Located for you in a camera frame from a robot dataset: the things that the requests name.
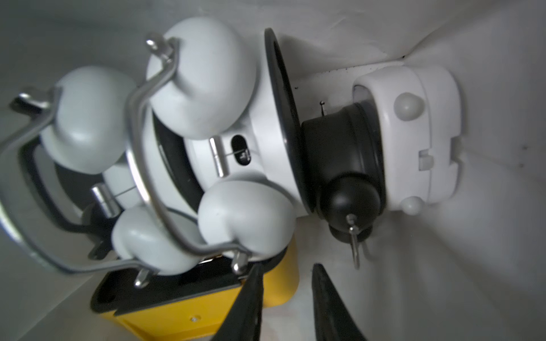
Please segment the white wall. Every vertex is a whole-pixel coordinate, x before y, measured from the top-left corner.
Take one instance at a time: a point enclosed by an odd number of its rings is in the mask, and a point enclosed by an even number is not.
[[[441,64],[464,99],[455,196],[422,218],[522,339],[545,339],[546,3],[499,5],[407,59]]]

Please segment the metal rod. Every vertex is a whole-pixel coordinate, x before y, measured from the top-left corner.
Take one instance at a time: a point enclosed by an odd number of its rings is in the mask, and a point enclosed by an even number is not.
[[[146,35],[146,46],[163,63],[169,62],[174,54],[173,47],[161,34],[156,32],[150,32]]]
[[[323,100],[321,100],[321,102],[320,102],[319,104],[321,105],[321,116],[327,115],[328,112],[327,112],[326,109],[324,108],[324,105],[326,104],[326,102],[324,102]]]
[[[238,151],[231,152],[229,154],[226,154],[225,156],[231,156],[231,155],[234,155],[234,154],[237,154],[237,153],[242,153],[242,152],[250,153],[250,150],[248,150],[248,148],[239,149]]]
[[[93,185],[91,193],[93,193],[95,201],[106,218],[114,218],[121,214],[121,207],[104,183],[101,182]]]
[[[138,189],[148,212],[156,221],[159,230],[167,237],[174,240],[182,250],[198,256],[211,256],[226,251],[240,251],[250,255],[251,253],[248,249],[235,242],[217,245],[201,245],[191,242],[177,228],[153,185],[144,158],[144,145],[142,140],[143,122],[145,108],[150,97],[168,83],[178,70],[180,42],[178,39],[171,38],[168,43],[173,48],[173,54],[169,57],[169,60],[163,64],[163,69],[135,89],[133,93],[129,95],[125,106],[129,137],[126,156],[136,188]]]
[[[226,177],[228,175],[228,170],[223,157],[222,140],[220,140],[220,137],[218,136],[213,136],[209,139],[209,145],[214,159],[216,174],[219,178]]]

